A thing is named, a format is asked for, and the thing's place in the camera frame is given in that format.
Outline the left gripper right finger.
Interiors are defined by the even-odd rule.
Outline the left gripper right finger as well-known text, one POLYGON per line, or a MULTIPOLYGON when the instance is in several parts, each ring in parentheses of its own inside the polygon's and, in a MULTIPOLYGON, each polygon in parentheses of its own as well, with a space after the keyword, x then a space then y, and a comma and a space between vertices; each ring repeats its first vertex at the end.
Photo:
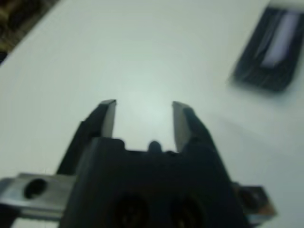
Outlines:
POLYGON ((172 102, 173 128, 178 160, 173 165, 181 179, 208 178, 231 183, 231 178, 213 141, 211 133, 194 109, 182 102, 172 102))

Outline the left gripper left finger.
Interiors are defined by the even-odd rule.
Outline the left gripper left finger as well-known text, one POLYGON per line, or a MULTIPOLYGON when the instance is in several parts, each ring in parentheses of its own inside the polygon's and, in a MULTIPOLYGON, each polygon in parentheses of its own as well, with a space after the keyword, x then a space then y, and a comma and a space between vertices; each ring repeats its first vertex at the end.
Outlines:
POLYGON ((93 141, 112 137, 116 100, 102 101, 78 126, 59 165, 57 174, 76 175, 90 154, 93 141))

